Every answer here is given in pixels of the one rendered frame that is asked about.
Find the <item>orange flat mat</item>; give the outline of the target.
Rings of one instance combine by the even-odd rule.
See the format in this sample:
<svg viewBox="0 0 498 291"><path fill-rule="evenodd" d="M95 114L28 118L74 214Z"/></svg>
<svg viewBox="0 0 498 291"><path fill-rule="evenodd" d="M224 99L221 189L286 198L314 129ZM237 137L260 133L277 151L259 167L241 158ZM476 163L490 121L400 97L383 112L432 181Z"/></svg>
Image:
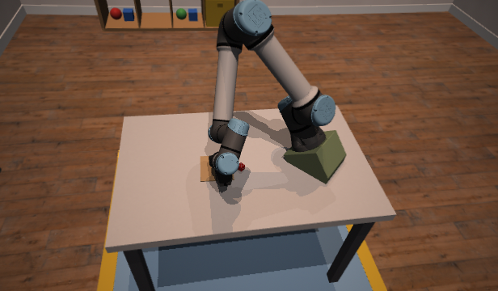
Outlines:
<svg viewBox="0 0 498 291"><path fill-rule="evenodd" d="M216 181L215 170L209 165L209 156L200 156L200 181Z"/></svg>

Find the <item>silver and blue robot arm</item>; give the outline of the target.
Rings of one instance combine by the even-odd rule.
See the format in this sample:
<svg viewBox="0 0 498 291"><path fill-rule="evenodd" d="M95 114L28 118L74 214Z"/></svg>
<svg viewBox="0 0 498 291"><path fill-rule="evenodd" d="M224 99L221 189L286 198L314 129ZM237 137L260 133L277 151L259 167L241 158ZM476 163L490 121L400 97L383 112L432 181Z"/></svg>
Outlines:
<svg viewBox="0 0 498 291"><path fill-rule="evenodd" d="M221 144L213 165L223 175L238 170L250 128L247 122L233 118L238 55L243 44L256 52L289 95L277 106L290 132L294 151L305 152L323 143L326 135L319 126L329 124L336 113L334 99L308 83L274 36L271 17L265 3L246 0L229 9L219 23L213 124L208 135Z"/></svg>

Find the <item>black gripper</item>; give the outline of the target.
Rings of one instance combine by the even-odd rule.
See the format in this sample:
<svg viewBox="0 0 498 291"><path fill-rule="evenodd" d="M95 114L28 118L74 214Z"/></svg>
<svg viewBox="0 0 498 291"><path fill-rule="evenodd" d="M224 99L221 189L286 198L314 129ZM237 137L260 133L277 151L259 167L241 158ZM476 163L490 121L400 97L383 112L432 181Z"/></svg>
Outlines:
<svg viewBox="0 0 498 291"><path fill-rule="evenodd" d="M213 161L214 161L215 157L218 155L218 152L209 156L209 165L215 170L216 181L220 187L231 185L231 182L233 179L232 175L223 175L223 174L219 173L213 165Z"/></svg>

